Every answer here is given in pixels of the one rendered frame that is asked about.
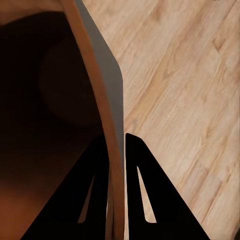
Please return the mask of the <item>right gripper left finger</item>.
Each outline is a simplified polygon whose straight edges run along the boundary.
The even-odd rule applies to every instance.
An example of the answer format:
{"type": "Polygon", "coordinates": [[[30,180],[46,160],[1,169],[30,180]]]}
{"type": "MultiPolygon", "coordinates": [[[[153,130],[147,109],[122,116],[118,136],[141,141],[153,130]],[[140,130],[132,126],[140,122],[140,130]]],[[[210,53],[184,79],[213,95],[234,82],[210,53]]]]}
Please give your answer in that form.
{"type": "Polygon", "coordinates": [[[105,135],[94,138],[20,240],[105,240],[109,156],[105,135]],[[78,223],[91,182],[85,221],[78,223]]]}

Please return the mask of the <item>trash can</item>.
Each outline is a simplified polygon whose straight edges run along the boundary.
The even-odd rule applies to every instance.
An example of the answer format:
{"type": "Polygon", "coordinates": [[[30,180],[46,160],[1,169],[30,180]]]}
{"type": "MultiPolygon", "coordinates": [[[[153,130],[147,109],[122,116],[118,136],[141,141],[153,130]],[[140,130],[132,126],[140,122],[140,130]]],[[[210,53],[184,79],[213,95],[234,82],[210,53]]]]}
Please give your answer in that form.
{"type": "MultiPolygon", "coordinates": [[[[91,141],[109,156],[105,240],[124,240],[120,66],[82,0],[0,0],[0,240],[20,240],[91,141]]],[[[78,223],[86,219],[91,182],[78,223]]]]}

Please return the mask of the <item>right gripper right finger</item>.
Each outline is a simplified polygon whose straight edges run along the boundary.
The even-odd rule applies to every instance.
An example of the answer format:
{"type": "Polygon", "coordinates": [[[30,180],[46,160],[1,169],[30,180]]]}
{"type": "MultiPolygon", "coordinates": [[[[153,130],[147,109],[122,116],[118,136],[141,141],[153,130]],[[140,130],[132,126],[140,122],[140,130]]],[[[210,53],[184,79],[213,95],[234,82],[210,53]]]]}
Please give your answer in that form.
{"type": "Polygon", "coordinates": [[[126,134],[129,240],[210,240],[144,141],[126,134]],[[139,167],[156,223],[148,223],[139,167]]]}

